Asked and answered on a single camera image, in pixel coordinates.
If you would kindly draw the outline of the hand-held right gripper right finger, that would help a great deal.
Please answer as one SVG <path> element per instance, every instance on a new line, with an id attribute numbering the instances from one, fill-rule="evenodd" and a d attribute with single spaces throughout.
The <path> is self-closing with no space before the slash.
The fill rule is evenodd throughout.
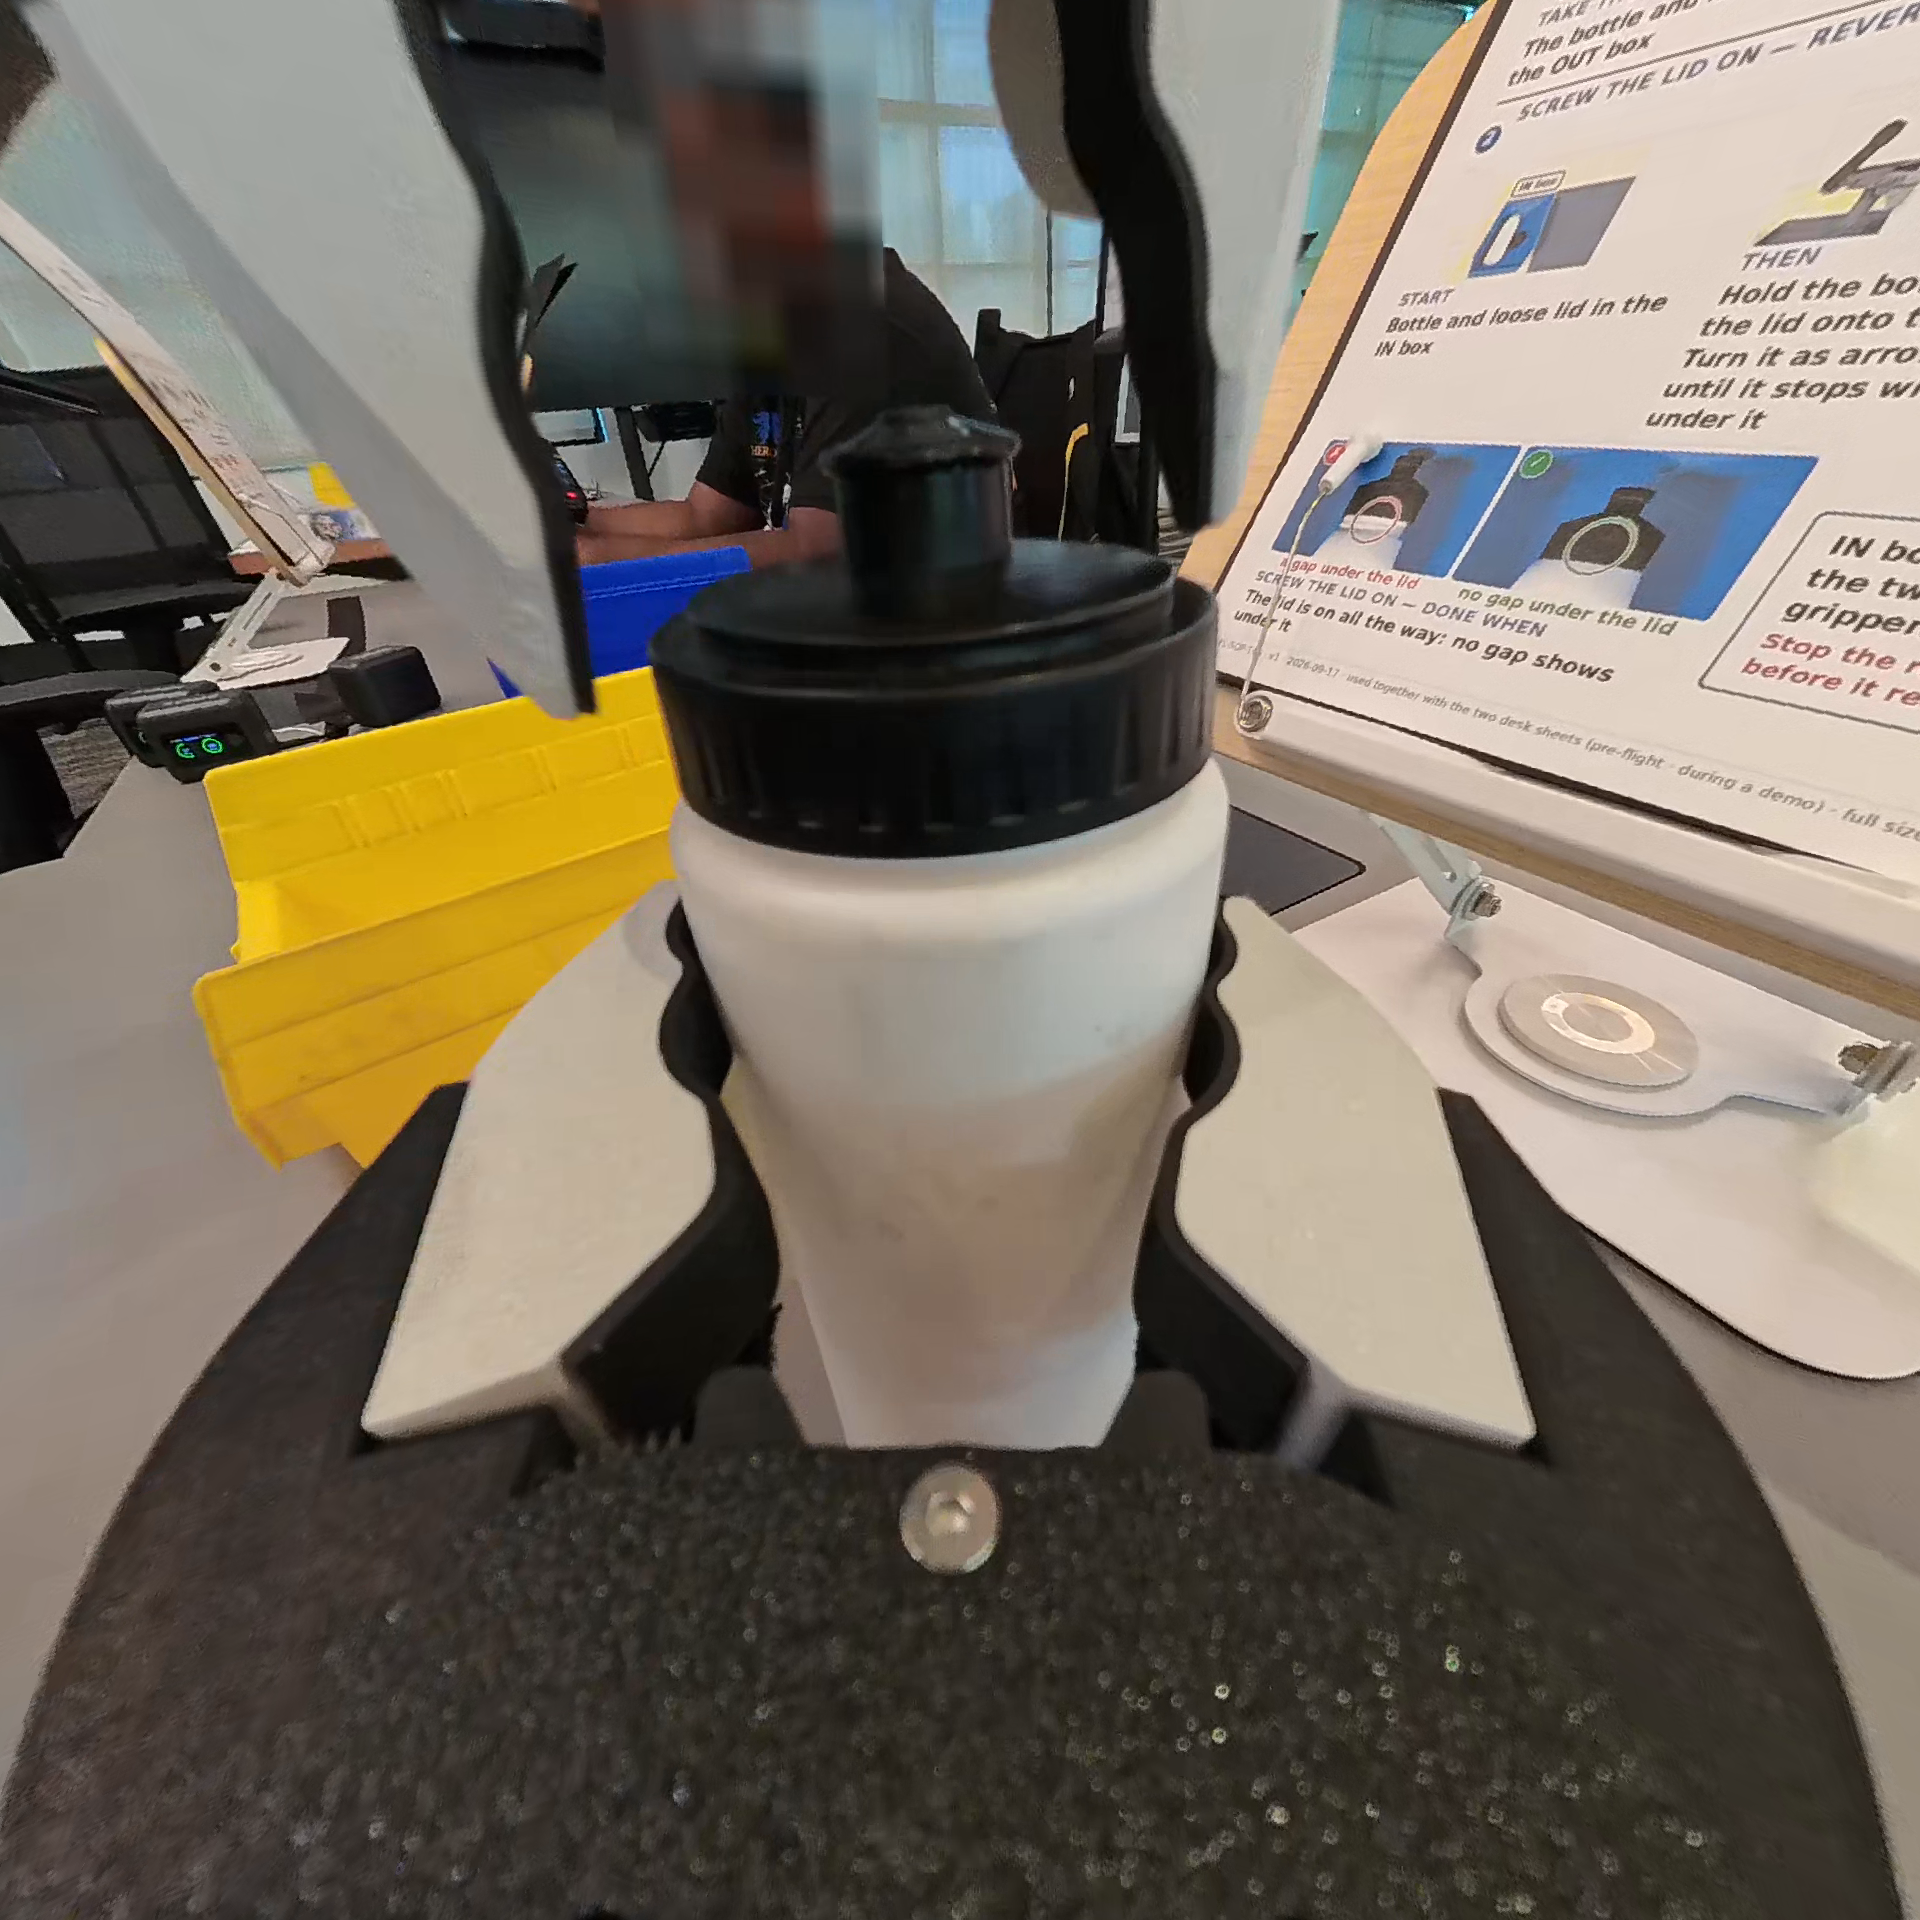
<path id="1" fill-rule="evenodd" d="M 1321 1466 L 1359 1417 L 1519 1454 L 1535 1413 L 1420 1054 L 1224 899 L 1137 1262 L 1144 1355 L 1234 1452 Z"/>

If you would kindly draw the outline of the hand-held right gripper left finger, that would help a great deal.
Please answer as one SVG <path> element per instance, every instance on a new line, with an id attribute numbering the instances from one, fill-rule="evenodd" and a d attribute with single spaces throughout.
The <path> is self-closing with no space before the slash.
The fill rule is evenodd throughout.
<path id="1" fill-rule="evenodd" d="M 682 1428 L 773 1330 L 777 1229 L 723 1100 L 733 1051 L 668 880 L 473 1070 L 364 1432 L 545 1411 L 587 1445 Z"/>

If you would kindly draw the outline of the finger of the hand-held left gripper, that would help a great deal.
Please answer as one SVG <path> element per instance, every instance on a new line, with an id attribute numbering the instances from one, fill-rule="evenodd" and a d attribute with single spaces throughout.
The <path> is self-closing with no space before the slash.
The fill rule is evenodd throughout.
<path id="1" fill-rule="evenodd" d="M 992 2 L 1037 202 L 1100 222 L 1175 521 L 1226 521 L 1289 320 L 1336 2 Z"/>
<path id="2" fill-rule="evenodd" d="M 425 595 L 595 708 L 575 523 L 522 388 L 522 245 L 437 4 L 53 2 L 33 34 L 187 275 Z"/>

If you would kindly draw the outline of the yellow plastic bin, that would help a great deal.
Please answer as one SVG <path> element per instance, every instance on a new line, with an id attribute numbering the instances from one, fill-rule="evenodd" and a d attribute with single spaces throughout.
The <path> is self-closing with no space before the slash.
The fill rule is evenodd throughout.
<path id="1" fill-rule="evenodd" d="M 418 717 L 207 780 L 236 901 L 195 1006 L 239 1132 L 272 1166 L 368 1166 L 437 1089 L 672 875 L 679 780 L 657 678 Z"/>

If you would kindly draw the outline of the white plastic bottle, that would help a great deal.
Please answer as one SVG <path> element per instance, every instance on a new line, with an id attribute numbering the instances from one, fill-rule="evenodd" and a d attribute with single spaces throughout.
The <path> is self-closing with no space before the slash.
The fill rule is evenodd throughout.
<path id="1" fill-rule="evenodd" d="M 682 802 L 728 1105 L 855 1449 L 1089 1449 L 1210 968 L 1229 795 L 995 856 L 765 849 Z"/>

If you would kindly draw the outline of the black bottle lid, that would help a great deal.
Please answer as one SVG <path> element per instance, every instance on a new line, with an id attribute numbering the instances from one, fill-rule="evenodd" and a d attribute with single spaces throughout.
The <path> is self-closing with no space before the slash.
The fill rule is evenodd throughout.
<path id="1" fill-rule="evenodd" d="M 684 802 L 764 849 L 973 858 L 1165 802 L 1212 747 L 1217 601 L 1013 533 L 1018 436 L 917 404 L 826 461 L 843 550 L 700 589 L 651 642 Z"/>

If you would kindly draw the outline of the background document stand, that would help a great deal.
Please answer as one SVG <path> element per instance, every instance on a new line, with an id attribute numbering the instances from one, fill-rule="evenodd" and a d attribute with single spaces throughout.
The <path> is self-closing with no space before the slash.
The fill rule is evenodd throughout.
<path id="1" fill-rule="evenodd" d="M 299 595 L 335 587 L 330 568 L 339 544 L 314 513 L 289 497 L 244 451 L 229 422 L 178 361 L 90 276 L 55 240 L 2 205 L 4 248 L 20 258 L 85 325 L 105 369 L 135 406 L 168 440 L 183 464 L 223 500 L 264 561 L 244 606 L 234 611 L 202 660 L 186 674 L 226 689 L 265 689 L 315 678 L 345 641 L 330 642 L 330 657 L 299 653 L 297 642 L 256 646 L 280 606 Z"/>

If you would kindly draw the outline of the black hanging jacket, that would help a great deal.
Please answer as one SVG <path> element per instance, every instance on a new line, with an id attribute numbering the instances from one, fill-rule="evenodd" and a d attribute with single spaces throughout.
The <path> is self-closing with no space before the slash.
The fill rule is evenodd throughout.
<path id="1" fill-rule="evenodd" d="M 1000 422 L 1020 440 L 1016 538 L 1155 555 L 1160 457 L 1141 420 L 1125 330 L 1089 323 L 1040 338 L 983 307 L 973 358 Z"/>

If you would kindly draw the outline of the black mesh office chair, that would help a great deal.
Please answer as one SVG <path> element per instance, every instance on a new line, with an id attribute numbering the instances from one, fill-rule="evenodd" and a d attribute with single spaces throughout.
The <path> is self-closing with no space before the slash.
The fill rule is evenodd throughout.
<path id="1" fill-rule="evenodd" d="M 2 373 L 4 611 L 53 674 L 2 689 L 2 868 L 58 860 L 81 830 L 50 731 L 178 683 L 251 582 L 172 441 L 101 366 Z"/>

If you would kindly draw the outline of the printed instruction sheet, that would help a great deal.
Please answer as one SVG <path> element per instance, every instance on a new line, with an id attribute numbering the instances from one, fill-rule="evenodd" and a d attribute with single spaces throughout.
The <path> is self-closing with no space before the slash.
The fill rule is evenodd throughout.
<path id="1" fill-rule="evenodd" d="M 1919 4 L 1480 16 L 1224 673 L 1915 882 Z"/>

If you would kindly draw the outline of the small black box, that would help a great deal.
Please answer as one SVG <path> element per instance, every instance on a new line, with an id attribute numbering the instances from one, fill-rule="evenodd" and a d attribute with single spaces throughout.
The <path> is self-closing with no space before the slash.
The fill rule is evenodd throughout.
<path id="1" fill-rule="evenodd" d="M 444 708 L 428 659 L 403 642 L 336 657 L 327 666 L 327 689 L 349 731 L 395 729 Z"/>

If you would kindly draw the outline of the blue plastic bin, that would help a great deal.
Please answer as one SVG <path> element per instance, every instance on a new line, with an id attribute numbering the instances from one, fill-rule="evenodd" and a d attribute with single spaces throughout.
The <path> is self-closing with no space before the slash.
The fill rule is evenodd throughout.
<path id="1" fill-rule="evenodd" d="M 748 568 L 741 544 L 580 563 L 569 534 L 539 563 L 506 569 L 501 593 L 469 617 L 473 646 L 508 692 L 553 717 L 585 715 L 596 682 L 649 666 L 665 627 Z"/>

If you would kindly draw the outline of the black charger with green lights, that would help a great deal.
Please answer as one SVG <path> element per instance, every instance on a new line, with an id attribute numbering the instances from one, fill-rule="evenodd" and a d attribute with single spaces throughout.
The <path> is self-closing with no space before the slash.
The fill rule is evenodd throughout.
<path id="1" fill-rule="evenodd" d="M 281 741 L 242 689 L 180 682 L 114 692 L 103 721 L 132 762 L 200 785 L 208 772 L 281 752 Z"/>

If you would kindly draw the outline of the black wall monitor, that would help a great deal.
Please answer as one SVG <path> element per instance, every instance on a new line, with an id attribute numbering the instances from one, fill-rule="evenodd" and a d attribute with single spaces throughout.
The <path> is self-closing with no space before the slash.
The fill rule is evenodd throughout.
<path id="1" fill-rule="evenodd" d="M 642 89 L 608 70 L 601 21 L 509 4 L 504 42 L 466 77 L 529 267 L 575 275 L 535 334 L 549 410 L 715 401 L 729 387 L 700 338 L 675 190 Z"/>

